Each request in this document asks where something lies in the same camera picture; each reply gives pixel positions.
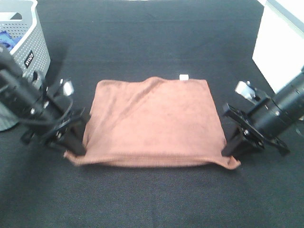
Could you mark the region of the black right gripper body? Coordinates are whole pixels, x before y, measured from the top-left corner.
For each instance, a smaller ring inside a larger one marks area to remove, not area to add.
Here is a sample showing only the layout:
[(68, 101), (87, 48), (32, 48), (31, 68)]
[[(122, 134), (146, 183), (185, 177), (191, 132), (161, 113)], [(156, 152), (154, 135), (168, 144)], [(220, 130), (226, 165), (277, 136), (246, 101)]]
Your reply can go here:
[(244, 112), (225, 104), (224, 115), (242, 129), (243, 140), (270, 145), (284, 156), (290, 150), (278, 136), (290, 126), (290, 92), (281, 91), (269, 97), (265, 92), (255, 91), (254, 107)]

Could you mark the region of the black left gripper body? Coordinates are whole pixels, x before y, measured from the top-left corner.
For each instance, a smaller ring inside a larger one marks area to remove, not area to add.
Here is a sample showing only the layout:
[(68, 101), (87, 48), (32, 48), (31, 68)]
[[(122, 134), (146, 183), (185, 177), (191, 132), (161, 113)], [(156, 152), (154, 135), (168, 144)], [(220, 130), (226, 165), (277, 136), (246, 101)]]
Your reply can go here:
[(37, 140), (47, 145), (56, 133), (71, 133), (73, 98), (61, 94), (60, 84), (37, 90), (28, 82), (20, 84), (20, 122), (27, 127), (22, 135), (24, 144)]

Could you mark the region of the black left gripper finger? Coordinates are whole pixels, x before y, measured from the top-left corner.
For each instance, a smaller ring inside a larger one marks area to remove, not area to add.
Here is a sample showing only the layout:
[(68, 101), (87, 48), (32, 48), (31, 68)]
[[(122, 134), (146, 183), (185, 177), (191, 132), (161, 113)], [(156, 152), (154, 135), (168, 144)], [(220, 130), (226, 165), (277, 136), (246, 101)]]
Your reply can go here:
[(48, 140), (47, 145), (64, 148), (73, 154), (78, 153), (78, 139), (71, 133), (56, 133)]
[(83, 137), (86, 128), (86, 124), (90, 120), (90, 112), (87, 108), (81, 108), (72, 113), (71, 116), (71, 124), (72, 130), (74, 132), (74, 136), (76, 137), (76, 142), (79, 146), (73, 150), (73, 153), (77, 156), (84, 156), (86, 154), (86, 150), (83, 146)]

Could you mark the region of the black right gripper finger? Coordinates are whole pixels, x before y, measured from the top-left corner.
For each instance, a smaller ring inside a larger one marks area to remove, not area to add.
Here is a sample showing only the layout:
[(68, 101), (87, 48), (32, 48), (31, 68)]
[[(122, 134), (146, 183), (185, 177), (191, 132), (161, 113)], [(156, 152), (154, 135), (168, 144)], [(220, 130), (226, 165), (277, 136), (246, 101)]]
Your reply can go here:
[(227, 141), (226, 146), (222, 150), (221, 154), (224, 157), (238, 157), (242, 153), (242, 142), (243, 142), (243, 132), (242, 129), (236, 127), (230, 138)]
[(255, 141), (241, 140), (234, 149), (234, 157), (238, 158), (245, 154), (261, 152), (263, 149), (263, 144), (260, 145)]

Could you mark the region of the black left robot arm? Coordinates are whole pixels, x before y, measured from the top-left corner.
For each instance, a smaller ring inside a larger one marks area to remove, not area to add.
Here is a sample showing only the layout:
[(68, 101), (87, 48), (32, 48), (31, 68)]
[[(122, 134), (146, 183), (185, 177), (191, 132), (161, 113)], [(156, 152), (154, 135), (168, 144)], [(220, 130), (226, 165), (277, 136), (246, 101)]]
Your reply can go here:
[(83, 136), (89, 111), (74, 109), (73, 98), (65, 95), (64, 87), (71, 81), (58, 86), (37, 89), (23, 76), (21, 67), (5, 46), (0, 47), (0, 102), (13, 114), (6, 119), (16, 119), (26, 126), (21, 141), (28, 145), (37, 140), (53, 148), (64, 148), (76, 156), (84, 156), (86, 149)]

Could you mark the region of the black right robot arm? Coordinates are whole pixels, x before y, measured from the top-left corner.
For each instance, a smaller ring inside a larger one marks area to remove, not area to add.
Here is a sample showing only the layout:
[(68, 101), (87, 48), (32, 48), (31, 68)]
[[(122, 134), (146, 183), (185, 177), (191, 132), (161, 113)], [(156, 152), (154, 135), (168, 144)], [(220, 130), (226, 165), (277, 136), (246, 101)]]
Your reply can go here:
[(278, 149), (282, 156), (290, 150), (278, 137), (291, 125), (304, 117), (304, 73), (301, 71), (273, 97), (240, 81), (237, 93), (254, 104), (248, 112), (236, 109), (228, 103), (223, 115), (237, 125), (221, 154), (238, 157), (248, 152), (259, 152), (269, 145)]

